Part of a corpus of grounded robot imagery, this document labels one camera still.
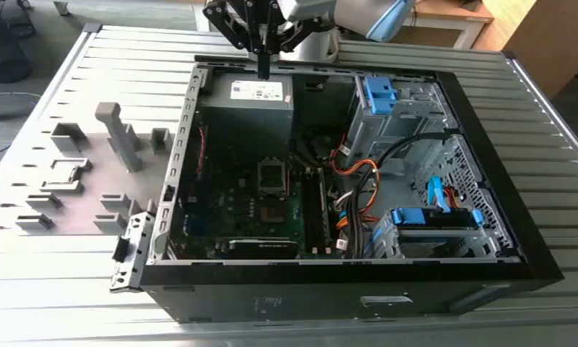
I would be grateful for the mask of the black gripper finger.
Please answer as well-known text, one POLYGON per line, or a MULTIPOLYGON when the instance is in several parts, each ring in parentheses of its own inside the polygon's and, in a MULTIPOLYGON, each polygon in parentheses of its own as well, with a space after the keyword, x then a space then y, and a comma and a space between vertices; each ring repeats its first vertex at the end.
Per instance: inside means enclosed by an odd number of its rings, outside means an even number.
POLYGON ((205 1, 204 16, 229 43, 253 53, 257 75, 267 78, 267 51, 260 33, 260 9, 265 1, 205 1))
POLYGON ((291 53, 307 37, 319 30, 319 17, 299 20, 289 29, 279 33, 279 27, 287 22, 279 1, 268 6, 265 39, 265 78, 271 77, 271 57, 280 52, 291 53))

